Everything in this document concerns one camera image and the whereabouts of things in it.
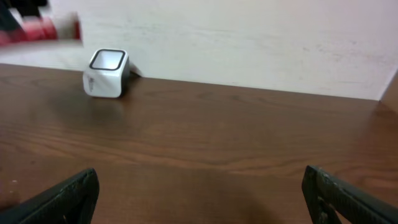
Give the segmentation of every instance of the white wall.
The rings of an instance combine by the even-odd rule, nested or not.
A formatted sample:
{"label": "white wall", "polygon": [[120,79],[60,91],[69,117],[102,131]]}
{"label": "white wall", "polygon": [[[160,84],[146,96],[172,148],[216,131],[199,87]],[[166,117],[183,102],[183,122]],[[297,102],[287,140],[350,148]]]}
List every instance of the white wall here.
{"label": "white wall", "polygon": [[145,77],[378,100],[398,68],[396,0],[53,0],[84,47],[0,62],[83,70],[120,48]]}

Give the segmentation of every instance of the red and white object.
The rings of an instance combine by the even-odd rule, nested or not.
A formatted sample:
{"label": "red and white object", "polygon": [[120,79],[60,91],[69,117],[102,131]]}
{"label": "red and white object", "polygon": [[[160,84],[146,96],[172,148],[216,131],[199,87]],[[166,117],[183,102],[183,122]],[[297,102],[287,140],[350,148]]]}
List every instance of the red and white object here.
{"label": "red and white object", "polygon": [[59,19],[41,18],[24,22],[21,29],[0,32],[0,47],[38,40],[81,40],[80,21],[76,14]]}

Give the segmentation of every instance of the wooden panel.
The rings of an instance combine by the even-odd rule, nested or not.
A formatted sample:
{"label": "wooden panel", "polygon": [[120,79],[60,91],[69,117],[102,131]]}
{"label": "wooden panel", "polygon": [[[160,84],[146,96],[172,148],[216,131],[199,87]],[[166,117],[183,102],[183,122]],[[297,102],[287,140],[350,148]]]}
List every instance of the wooden panel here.
{"label": "wooden panel", "polygon": [[309,223],[322,166],[398,205],[398,117],[376,101],[141,78],[90,98],[81,72],[0,65],[0,176],[27,199],[86,167],[93,223]]}
{"label": "wooden panel", "polygon": [[386,92],[383,94],[381,101],[398,113],[398,73],[391,80]]}

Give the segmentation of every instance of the white cube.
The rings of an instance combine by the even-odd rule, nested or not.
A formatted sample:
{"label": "white cube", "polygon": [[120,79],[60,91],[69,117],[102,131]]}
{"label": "white cube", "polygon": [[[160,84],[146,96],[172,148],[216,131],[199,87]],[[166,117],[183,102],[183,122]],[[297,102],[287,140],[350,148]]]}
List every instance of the white cube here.
{"label": "white cube", "polygon": [[99,49],[83,73],[83,86],[90,96],[117,98],[126,91],[129,73],[125,50]]}

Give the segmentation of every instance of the wooden table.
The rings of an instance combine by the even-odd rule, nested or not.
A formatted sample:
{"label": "wooden table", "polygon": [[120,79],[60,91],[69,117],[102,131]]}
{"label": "wooden table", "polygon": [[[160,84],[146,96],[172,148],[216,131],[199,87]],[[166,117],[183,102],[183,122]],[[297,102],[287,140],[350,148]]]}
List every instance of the wooden table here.
{"label": "wooden table", "polygon": [[93,223],[310,223],[307,164],[398,205],[398,117],[376,101],[0,65],[0,176],[27,199],[86,167]]}

